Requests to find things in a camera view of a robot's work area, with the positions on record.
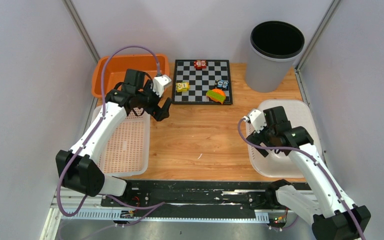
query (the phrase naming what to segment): gray trash bin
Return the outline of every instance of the gray trash bin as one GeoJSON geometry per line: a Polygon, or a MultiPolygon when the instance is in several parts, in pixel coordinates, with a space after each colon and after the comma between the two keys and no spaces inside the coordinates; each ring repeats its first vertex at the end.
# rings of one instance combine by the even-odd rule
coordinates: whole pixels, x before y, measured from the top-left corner
{"type": "Polygon", "coordinates": [[[304,47],[304,35],[289,23],[267,21],[251,32],[245,81],[261,93],[278,88],[304,47]]]}

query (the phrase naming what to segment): chessboard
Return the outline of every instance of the chessboard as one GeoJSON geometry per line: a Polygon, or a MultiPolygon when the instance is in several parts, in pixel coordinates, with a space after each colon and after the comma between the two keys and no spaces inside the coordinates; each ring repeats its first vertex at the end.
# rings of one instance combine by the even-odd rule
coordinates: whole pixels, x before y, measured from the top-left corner
{"type": "Polygon", "coordinates": [[[218,81],[227,82],[223,87],[226,95],[223,105],[232,105],[232,82],[229,60],[206,60],[206,68],[196,69],[195,60],[176,60],[174,67],[173,104],[202,104],[221,105],[206,96],[208,90],[213,90],[218,81]],[[176,92],[177,83],[189,83],[189,90],[176,92]]]}

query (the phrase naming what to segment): white wall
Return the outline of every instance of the white wall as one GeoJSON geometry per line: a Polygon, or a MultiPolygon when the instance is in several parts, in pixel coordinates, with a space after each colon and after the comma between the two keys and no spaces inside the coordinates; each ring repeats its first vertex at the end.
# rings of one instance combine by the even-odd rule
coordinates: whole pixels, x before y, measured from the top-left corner
{"type": "MultiPolygon", "coordinates": [[[[73,0],[100,56],[140,44],[175,59],[247,61],[257,24],[298,27],[306,44],[332,0],[73,0]]],[[[126,50],[121,54],[140,53],[126,50]]]]}
{"type": "Polygon", "coordinates": [[[94,66],[62,1],[0,1],[0,240],[39,238],[94,66]]]}
{"type": "Polygon", "coordinates": [[[342,1],[301,72],[327,165],[384,239],[384,1],[342,1]]]}

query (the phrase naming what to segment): gray floor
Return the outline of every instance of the gray floor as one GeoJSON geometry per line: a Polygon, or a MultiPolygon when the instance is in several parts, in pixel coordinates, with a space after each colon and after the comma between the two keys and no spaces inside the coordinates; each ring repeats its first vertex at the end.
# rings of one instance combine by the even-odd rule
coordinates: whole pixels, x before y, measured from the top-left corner
{"type": "MultiPolygon", "coordinates": [[[[80,240],[106,226],[107,220],[63,220],[60,236],[64,240],[80,240]]],[[[201,223],[144,221],[126,228],[112,227],[88,240],[314,240],[311,228],[300,219],[286,231],[268,230],[258,223],[201,223]]]]}

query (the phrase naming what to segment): white basket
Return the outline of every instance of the white basket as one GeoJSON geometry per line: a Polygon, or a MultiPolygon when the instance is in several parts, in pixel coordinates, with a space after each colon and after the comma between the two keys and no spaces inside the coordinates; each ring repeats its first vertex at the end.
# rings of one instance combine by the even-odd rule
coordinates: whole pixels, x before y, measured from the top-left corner
{"type": "MultiPolygon", "coordinates": [[[[92,122],[102,106],[93,111],[92,122]]],[[[135,108],[138,115],[142,109],[135,108]]],[[[115,129],[99,159],[104,174],[129,177],[143,174],[148,168],[150,153],[150,115],[135,116],[133,111],[115,129]]]]}
{"type": "MultiPolygon", "coordinates": [[[[319,135],[317,134],[316,125],[314,124],[313,116],[309,107],[298,100],[275,100],[269,99],[263,101],[258,110],[261,112],[266,109],[283,106],[287,119],[290,121],[293,128],[303,126],[312,139],[317,151],[321,153],[319,135]]],[[[251,124],[246,123],[246,135],[248,136],[254,131],[251,124]]],[[[268,151],[267,157],[263,157],[254,147],[248,145],[249,160],[252,167],[261,175],[269,178],[303,178],[300,169],[291,161],[289,156],[283,152],[276,154],[274,151],[268,151]]]]}

